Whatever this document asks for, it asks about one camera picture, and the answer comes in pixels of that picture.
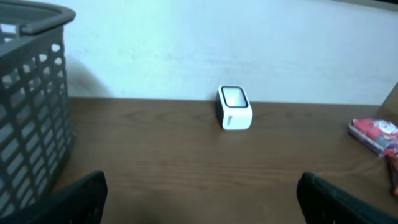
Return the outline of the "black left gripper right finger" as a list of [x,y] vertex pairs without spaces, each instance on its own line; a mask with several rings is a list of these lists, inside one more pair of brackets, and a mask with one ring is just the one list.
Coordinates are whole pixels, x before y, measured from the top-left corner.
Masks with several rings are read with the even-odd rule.
[[296,196],[306,223],[397,224],[397,218],[348,194],[321,177],[304,172]]

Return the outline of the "purple sanitary pad pack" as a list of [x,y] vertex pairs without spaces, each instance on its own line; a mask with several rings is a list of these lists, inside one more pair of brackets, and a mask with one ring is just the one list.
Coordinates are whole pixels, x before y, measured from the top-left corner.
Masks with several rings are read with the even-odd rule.
[[348,132],[379,157],[397,155],[397,126],[382,119],[353,119]]

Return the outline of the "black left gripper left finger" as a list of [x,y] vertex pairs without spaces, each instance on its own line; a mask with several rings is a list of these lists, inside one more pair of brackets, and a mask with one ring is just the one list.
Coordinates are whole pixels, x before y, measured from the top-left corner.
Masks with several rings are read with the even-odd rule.
[[108,187],[104,172],[94,171],[61,191],[1,219],[1,224],[100,223]]

